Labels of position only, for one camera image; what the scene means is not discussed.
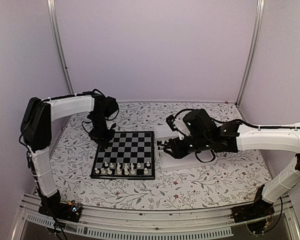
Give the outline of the black grey chessboard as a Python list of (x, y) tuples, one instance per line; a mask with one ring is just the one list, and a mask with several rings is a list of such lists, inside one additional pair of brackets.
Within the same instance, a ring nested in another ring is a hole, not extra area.
[[(155, 134), (153, 131), (117, 131), (114, 138), (108, 143), (109, 147), (104, 149), (97, 147), (90, 177), (92, 179), (127, 179), (127, 180), (154, 180), (155, 175)], [(117, 174), (117, 163), (121, 164), (121, 174)], [(141, 163), (141, 168), (137, 168), (137, 163)], [(134, 164), (135, 174), (131, 174), (131, 164)], [(112, 174), (107, 173), (107, 169), (112, 170)], [(144, 168), (148, 168), (148, 174), (144, 173)], [(129, 170), (129, 175), (125, 175), (125, 170)]]

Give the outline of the white plastic tray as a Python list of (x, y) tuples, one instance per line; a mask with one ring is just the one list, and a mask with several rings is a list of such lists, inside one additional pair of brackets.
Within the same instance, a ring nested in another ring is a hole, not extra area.
[(159, 125), (153, 128), (154, 136), (156, 140), (155, 153), (159, 160), (159, 166), (161, 171), (176, 171), (185, 170), (190, 168), (203, 167), (208, 165), (213, 165), (217, 162), (217, 157), (213, 157), (212, 153), (208, 151), (203, 151), (198, 153), (198, 158), (202, 161), (200, 162), (194, 153), (187, 155), (182, 159), (175, 159), (165, 153), (163, 150), (158, 150), (157, 141), (167, 141), (169, 139), (174, 139), (179, 137), (179, 133), (176, 131), (171, 131), (167, 125)]

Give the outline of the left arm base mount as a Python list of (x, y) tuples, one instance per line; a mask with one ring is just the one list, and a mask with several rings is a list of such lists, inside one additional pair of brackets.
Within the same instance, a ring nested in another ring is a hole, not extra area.
[(38, 212), (42, 215), (50, 216), (58, 220), (66, 220), (78, 223), (83, 210), (83, 204), (75, 202), (61, 202), (58, 198), (44, 198)]

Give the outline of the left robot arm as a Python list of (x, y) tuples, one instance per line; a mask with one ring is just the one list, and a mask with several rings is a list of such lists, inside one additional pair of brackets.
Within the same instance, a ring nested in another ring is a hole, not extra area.
[(117, 100), (97, 89), (46, 99), (32, 97), (29, 100), (20, 126), (19, 143), (27, 149), (28, 167), (37, 184), (38, 194), (53, 217), (60, 217), (65, 210), (50, 164), (52, 122), (87, 113), (92, 121), (88, 136), (98, 146), (107, 149), (115, 134), (113, 128), (108, 128), (107, 121), (118, 112)]

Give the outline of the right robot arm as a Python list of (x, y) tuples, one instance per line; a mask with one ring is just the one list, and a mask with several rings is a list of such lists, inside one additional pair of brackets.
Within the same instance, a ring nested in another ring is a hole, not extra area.
[(166, 123), (178, 137), (170, 139), (163, 151), (175, 159), (203, 151), (237, 153), (240, 151), (266, 150), (294, 153), (290, 164), (270, 182), (260, 186), (248, 213), (259, 218), (283, 194), (300, 182), (300, 122), (287, 125), (253, 125), (242, 119), (219, 121), (204, 109), (184, 109), (166, 118)]

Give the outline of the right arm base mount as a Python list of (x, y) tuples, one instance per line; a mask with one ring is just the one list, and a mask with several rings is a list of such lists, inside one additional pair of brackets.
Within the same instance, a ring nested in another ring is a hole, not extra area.
[(247, 229), (254, 235), (264, 234), (273, 220), (273, 204), (253, 202), (231, 208), (230, 218), (235, 223), (246, 222)]

